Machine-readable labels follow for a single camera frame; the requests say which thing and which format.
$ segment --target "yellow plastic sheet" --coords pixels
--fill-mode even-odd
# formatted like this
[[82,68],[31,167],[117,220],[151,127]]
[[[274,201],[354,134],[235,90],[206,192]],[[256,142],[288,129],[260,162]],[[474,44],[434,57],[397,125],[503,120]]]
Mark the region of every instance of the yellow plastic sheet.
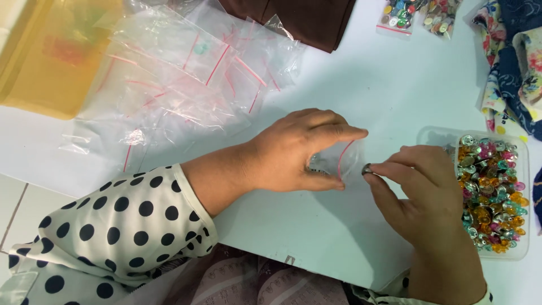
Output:
[[109,44],[93,25],[121,0],[29,0],[0,55],[0,105],[71,119]]

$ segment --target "black dot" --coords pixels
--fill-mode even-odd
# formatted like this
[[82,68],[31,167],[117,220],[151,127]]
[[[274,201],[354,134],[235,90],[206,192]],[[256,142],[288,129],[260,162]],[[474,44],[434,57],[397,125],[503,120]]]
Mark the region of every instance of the black dot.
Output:
[[136,258],[132,258],[132,260],[128,263],[128,265],[130,265],[130,267],[132,268],[137,268],[137,267],[143,266],[144,263],[145,263],[145,260],[143,259],[143,257],[136,257]]
[[107,243],[114,245],[120,238],[120,230],[115,227],[110,227],[107,231]]
[[50,294],[56,294],[64,288],[64,278],[60,275],[49,277],[45,282],[45,291]]
[[56,236],[58,238],[63,238],[68,234],[69,231],[69,223],[63,223],[58,230],[56,230]]
[[113,184],[113,183],[108,182],[108,183],[104,184],[104,186],[100,187],[100,192],[103,192],[103,191],[107,190],[107,188],[110,187],[111,184]]
[[175,206],[170,206],[166,209],[166,219],[176,220],[179,217],[179,210]]
[[17,254],[20,254],[22,256],[26,256],[30,252],[30,248],[20,248],[17,249]]
[[134,243],[138,246],[143,246],[149,240],[149,235],[145,231],[139,231],[134,234]]
[[110,298],[113,295],[113,286],[109,283],[101,283],[96,288],[96,294],[100,298]]
[[110,259],[105,260],[105,265],[113,272],[117,270],[117,264],[115,264],[115,262]]
[[117,182],[115,182],[115,184],[113,184],[113,187],[119,186],[119,185],[123,184],[124,182],[126,182],[126,180],[117,181]]
[[8,259],[9,259],[8,268],[11,269],[15,267],[15,265],[19,262],[19,255],[10,254],[8,255]]
[[43,267],[47,266],[47,264],[49,264],[49,262],[46,262],[44,260],[38,260],[36,262],[36,266],[38,266],[39,268],[43,268]]
[[121,197],[121,198],[117,199],[117,201],[115,202],[114,209],[117,212],[122,212],[122,211],[124,211],[125,209],[128,208],[129,203],[130,203],[130,201],[128,200],[128,198]]
[[190,219],[190,221],[198,221],[199,216],[196,213],[196,211],[192,211],[192,213],[190,213],[190,216],[188,217],[188,219]]
[[51,224],[51,220],[52,220],[51,217],[45,216],[45,218],[43,218],[43,220],[40,222],[40,225],[38,226],[38,228],[48,227]]
[[196,232],[190,231],[186,234],[186,238],[184,239],[186,242],[188,242],[190,239],[196,237]]
[[156,270],[152,274],[152,279],[155,279],[155,278],[159,277],[160,275],[162,275],[162,271],[160,271],[160,269],[156,268]]
[[69,208],[73,208],[76,204],[77,204],[77,202],[74,201],[74,202],[72,202],[71,204],[67,204],[67,205],[61,207],[60,209],[69,209]]
[[41,250],[41,254],[48,253],[55,246],[55,244],[53,244],[53,242],[51,242],[51,240],[47,237],[42,238],[41,243],[43,244],[43,250]]
[[147,217],[152,214],[152,210],[154,209],[154,206],[152,205],[152,202],[150,201],[143,201],[139,205],[139,215]]
[[161,184],[162,184],[162,181],[164,180],[164,178],[162,178],[162,176],[158,176],[158,177],[154,177],[152,180],[151,180],[151,183],[150,183],[150,186],[152,188],[157,188],[159,187]]
[[173,240],[175,239],[175,235],[171,234],[171,233],[166,233],[164,234],[164,236],[162,236],[162,245],[164,246],[169,246],[171,245],[171,243],[173,243]]
[[87,198],[85,200],[83,200],[83,202],[81,202],[81,204],[77,207],[77,209],[80,209],[81,207],[83,207],[85,204],[87,204],[89,201],[91,200],[91,198]]
[[106,196],[100,197],[100,198],[96,199],[96,201],[94,202],[94,205],[92,206],[92,208],[93,209],[101,209],[101,208],[104,207],[106,202],[107,202],[107,197]]
[[81,230],[79,230],[79,238],[81,238],[83,242],[91,239],[92,235],[94,235],[94,227],[91,224],[84,225]]
[[159,262],[163,262],[165,261],[166,259],[169,258],[169,254],[162,254],[160,255],[157,259],[156,259],[156,262],[159,263]]
[[91,266],[91,267],[96,266],[96,265],[94,265],[91,261],[89,261],[88,258],[86,258],[86,257],[84,257],[84,256],[80,256],[80,257],[78,257],[77,259],[80,260],[80,261],[82,261],[83,263],[85,263],[85,264]]
[[131,186],[136,186],[140,184],[143,181],[143,177],[135,178],[134,180],[130,181]]
[[179,187],[179,183],[177,182],[177,180],[174,180],[173,183],[171,184],[171,189],[175,192],[175,193],[180,193],[180,187]]

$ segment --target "tiled floor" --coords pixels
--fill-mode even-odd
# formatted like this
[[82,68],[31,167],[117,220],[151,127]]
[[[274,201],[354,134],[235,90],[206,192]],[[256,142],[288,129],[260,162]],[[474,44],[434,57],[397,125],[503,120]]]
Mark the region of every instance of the tiled floor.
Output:
[[9,278],[11,246],[34,240],[36,224],[44,215],[71,201],[71,197],[0,175],[0,286]]

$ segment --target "finger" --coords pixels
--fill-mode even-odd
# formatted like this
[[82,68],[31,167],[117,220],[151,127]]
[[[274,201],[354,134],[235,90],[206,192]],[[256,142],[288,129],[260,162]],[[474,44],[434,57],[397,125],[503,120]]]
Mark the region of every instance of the finger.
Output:
[[435,187],[424,175],[416,169],[403,164],[386,161],[384,163],[372,164],[373,173],[389,178],[391,181],[401,185],[408,198],[420,199],[424,193]]
[[321,192],[330,189],[344,190],[345,185],[335,176],[308,171],[303,175],[301,188]]
[[400,152],[393,154],[388,161],[414,167],[437,186],[455,181],[454,162],[438,146],[403,146]]
[[297,110],[297,111],[294,111],[294,112],[290,112],[286,117],[287,118],[301,118],[301,117],[304,117],[310,113],[313,113],[313,112],[317,112],[317,111],[321,111],[320,109],[318,108],[308,108],[308,109],[302,109],[302,110]]
[[390,225],[404,218],[401,202],[384,179],[373,174],[365,174],[363,178],[371,187],[376,206]]
[[337,142],[350,142],[365,138],[369,132],[348,124],[324,125],[309,131],[308,139],[314,151],[321,151]]
[[344,117],[332,110],[319,110],[302,117],[303,122],[309,128],[316,128],[327,124],[348,124]]

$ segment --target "plastic container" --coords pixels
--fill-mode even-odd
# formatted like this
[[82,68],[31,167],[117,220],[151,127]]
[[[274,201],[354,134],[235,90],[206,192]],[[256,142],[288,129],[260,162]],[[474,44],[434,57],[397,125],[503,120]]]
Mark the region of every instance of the plastic container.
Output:
[[532,200],[531,200],[531,186],[530,186],[530,176],[529,176],[529,153],[527,145],[519,137],[511,137],[500,134],[492,134],[489,132],[477,131],[477,130],[457,130],[457,129],[448,129],[435,126],[426,126],[420,130],[416,138],[416,143],[421,145],[435,145],[448,148],[450,157],[455,164],[455,172],[457,174],[457,169],[459,162],[457,160],[457,153],[459,151],[459,141],[465,135],[471,135],[476,139],[489,138],[491,140],[501,140],[507,143],[512,143],[518,148],[518,159],[515,160],[516,163],[516,177],[518,181],[525,184],[525,189],[521,192],[524,197],[529,199],[529,206],[525,207],[528,210],[528,214],[524,216],[525,224],[521,226],[525,230],[526,234],[521,237],[521,240],[518,242],[518,245],[515,248],[506,250],[505,253],[496,253],[494,251],[485,251],[482,250],[479,252],[480,258],[482,259],[494,259],[494,260],[521,260],[523,259],[529,250],[529,235],[530,235],[530,219],[532,210]]
[[0,54],[0,105],[71,119],[109,44],[93,25],[121,0],[28,1]]
[[346,186],[365,182],[362,169],[365,162],[363,141],[338,142],[330,148],[315,154],[309,163],[311,171],[334,175]]

